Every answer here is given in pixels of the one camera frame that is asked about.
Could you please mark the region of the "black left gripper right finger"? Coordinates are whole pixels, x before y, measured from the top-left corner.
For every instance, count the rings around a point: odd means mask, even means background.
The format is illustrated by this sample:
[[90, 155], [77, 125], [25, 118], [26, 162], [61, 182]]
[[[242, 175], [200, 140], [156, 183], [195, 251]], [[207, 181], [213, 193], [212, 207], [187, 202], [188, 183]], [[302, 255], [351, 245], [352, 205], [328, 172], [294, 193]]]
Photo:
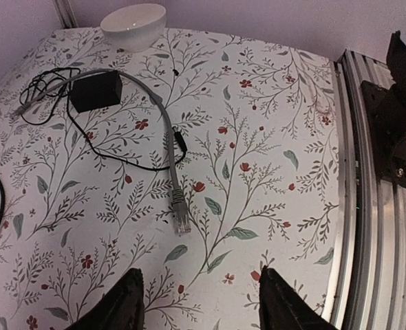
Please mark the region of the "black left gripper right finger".
[[313, 311], [279, 273], [265, 266], [259, 279], [261, 330], [335, 330]]

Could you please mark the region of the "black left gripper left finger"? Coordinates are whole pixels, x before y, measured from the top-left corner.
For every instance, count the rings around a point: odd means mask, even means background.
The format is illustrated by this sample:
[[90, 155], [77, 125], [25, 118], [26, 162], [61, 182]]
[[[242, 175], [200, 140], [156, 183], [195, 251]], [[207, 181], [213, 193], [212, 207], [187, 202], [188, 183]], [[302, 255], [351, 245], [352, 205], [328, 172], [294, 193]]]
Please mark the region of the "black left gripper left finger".
[[145, 322], [142, 271], [131, 268], [84, 316], [71, 324], [69, 330], [141, 330]]

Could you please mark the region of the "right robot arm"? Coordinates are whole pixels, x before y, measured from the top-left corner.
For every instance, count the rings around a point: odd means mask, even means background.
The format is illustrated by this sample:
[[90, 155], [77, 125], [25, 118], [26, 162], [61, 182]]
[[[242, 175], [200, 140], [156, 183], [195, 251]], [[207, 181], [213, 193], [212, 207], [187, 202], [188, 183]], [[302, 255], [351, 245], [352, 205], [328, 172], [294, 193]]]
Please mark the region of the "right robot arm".
[[361, 91], [370, 126], [376, 177], [406, 188], [406, 44], [392, 34], [386, 58], [393, 85], [364, 80]]

